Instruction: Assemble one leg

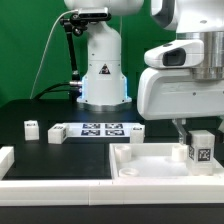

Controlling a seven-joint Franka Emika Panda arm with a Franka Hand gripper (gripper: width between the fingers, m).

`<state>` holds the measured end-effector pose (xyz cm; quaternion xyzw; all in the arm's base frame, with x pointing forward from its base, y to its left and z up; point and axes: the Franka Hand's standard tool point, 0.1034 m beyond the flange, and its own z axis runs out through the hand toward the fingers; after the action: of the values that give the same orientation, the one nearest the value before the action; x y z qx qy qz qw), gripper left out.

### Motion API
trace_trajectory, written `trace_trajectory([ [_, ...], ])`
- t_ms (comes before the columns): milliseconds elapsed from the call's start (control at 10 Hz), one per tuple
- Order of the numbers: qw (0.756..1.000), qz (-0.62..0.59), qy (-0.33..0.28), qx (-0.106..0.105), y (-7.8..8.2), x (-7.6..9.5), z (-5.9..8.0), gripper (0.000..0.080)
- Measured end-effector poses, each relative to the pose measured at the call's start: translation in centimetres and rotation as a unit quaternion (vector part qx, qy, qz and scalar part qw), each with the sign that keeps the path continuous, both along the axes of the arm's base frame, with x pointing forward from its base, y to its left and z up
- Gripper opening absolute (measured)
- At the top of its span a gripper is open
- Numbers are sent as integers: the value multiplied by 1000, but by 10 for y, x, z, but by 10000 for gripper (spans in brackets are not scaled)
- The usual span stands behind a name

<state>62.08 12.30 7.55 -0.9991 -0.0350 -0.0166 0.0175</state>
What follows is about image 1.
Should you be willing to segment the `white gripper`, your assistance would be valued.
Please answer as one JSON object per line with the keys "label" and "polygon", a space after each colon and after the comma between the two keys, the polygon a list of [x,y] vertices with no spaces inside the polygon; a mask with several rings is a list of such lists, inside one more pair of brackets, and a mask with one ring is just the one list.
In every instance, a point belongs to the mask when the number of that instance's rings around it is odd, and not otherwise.
{"label": "white gripper", "polygon": [[175,40],[148,50],[139,80],[137,109],[145,120],[173,119],[179,143],[191,144],[186,120],[224,115],[224,80],[197,81],[192,68],[204,59],[201,40]]}

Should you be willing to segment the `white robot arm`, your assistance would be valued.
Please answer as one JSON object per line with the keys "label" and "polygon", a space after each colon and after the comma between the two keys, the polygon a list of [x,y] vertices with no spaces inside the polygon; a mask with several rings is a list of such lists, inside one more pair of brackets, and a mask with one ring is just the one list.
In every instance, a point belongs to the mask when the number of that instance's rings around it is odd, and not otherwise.
{"label": "white robot arm", "polygon": [[[95,110],[125,105],[121,37],[106,24],[112,16],[137,13],[144,0],[64,0],[74,30],[86,28],[88,70],[78,102]],[[176,32],[170,43],[147,51],[137,109],[146,120],[224,115],[224,0],[151,0],[151,16]]]}

